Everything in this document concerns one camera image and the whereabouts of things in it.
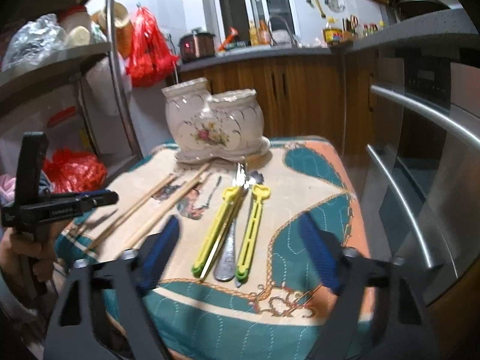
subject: teal tablecloth section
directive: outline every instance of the teal tablecloth section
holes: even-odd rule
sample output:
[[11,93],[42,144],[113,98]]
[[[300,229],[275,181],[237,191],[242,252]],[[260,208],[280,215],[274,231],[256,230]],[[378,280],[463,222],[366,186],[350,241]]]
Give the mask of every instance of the teal tablecloth section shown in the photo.
[[[315,149],[320,147],[319,145],[323,145],[325,151]],[[334,233],[341,242],[346,242],[350,236],[355,241],[357,233],[363,231],[358,202],[343,167],[339,165],[338,157],[331,158],[331,154],[326,154],[332,152],[336,155],[330,144],[320,138],[308,137],[273,139],[272,147],[273,150],[284,150],[283,164],[286,168],[311,177],[312,180],[321,180],[340,191],[332,198],[310,207],[309,212],[320,228]],[[168,143],[166,148],[176,149],[176,146]],[[147,157],[131,171],[148,163],[151,158]],[[75,223],[80,224],[88,216],[87,214],[77,218]],[[294,215],[272,237],[271,287],[263,288],[265,291],[280,292],[281,288],[283,294],[287,293],[286,296],[276,298],[271,295],[270,298],[262,300],[261,295],[255,294],[253,298],[246,298],[221,288],[204,286],[193,280],[169,280],[166,283],[161,282],[160,287],[193,299],[198,304],[187,304],[157,292],[151,292],[144,298],[155,326],[170,349],[198,360],[298,360],[306,357],[322,329],[321,322],[291,325],[288,321],[264,323],[255,320],[260,314],[288,320],[294,316],[298,318],[295,313],[303,311],[306,315],[315,314],[314,318],[322,312],[325,313],[325,310],[321,311],[318,305],[315,305],[313,294],[321,282],[299,237],[297,217],[298,215]],[[80,237],[77,242],[87,246],[91,240]],[[71,239],[63,235],[57,240],[56,247],[58,256],[64,259],[69,267],[76,259],[85,258],[84,253]],[[115,292],[106,291],[105,300],[109,313],[118,319]],[[205,310],[205,307],[201,306],[203,304],[216,308]],[[229,312],[219,313],[212,310]],[[359,322],[357,334],[351,343],[352,356],[358,354],[367,341],[366,330],[369,322],[367,317],[363,319],[363,322]]]

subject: human hand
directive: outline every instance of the human hand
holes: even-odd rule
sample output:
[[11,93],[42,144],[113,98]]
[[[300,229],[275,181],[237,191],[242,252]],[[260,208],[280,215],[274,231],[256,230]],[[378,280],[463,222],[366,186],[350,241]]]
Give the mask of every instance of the human hand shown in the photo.
[[56,261],[55,240],[68,222],[53,223],[49,229],[49,239],[45,244],[32,242],[21,234],[16,234],[8,228],[0,241],[0,269],[11,292],[20,300],[26,299],[26,289],[23,282],[20,255],[37,258],[33,273],[39,282],[52,278],[53,262]]

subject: oven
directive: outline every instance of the oven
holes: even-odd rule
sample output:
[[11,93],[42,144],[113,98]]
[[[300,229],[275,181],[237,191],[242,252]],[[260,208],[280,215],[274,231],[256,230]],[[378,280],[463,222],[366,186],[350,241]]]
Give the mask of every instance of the oven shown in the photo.
[[361,196],[366,234],[374,258],[404,258],[431,303],[480,252],[480,69],[381,58],[378,72]]

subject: sink faucet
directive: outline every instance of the sink faucet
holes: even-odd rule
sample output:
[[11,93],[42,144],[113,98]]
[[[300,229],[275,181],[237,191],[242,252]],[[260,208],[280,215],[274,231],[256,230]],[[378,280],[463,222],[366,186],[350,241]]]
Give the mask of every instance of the sink faucet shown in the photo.
[[293,37],[293,34],[292,34],[292,31],[289,27],[289,24],[287,23],[287,21],[281,17],[280,15],[271,15],[270,18],[268,19],[268,23],[267,23],[267,28],[268,28],[268,32],[270,33],[270,39],[272,40],[272,42],[270,43],[272,46],[277,46],[278,43],[275,41],[275,39],[273,39],[273,35],[272,35],[272,29],[271,29],[271,21],[272,19],[280,19],[282,22],[284,22],[285,24],[285,27],[286,27],[286,30],[287,32],[289,33],[289,36],[290,36],[290,41],[292,43],[292,47],[294,48],[298,48],[299,44],[298,42],[295,40],[295,38]]

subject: seasoning bottle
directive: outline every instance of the seasoning bottle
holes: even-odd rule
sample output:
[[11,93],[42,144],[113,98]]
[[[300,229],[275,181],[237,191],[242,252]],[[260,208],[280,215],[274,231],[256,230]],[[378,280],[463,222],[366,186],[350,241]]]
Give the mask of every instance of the seasoning bottle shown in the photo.
[[268,32],[265,20],[260,20],[260,44],[270,44],[270,33]]
[[251,43],[251,45],[252,46],[258,46],[260,42],[258,40],[258,30],[255,27],[255,22],[254,21],[250,21],[249,32],[250,32],[250,43]]
[[335,27],[335,19],[327,17],[327,25],[323,29],[323,38],[327,44],[339,43],[343,38],[343,31],[341,28]]

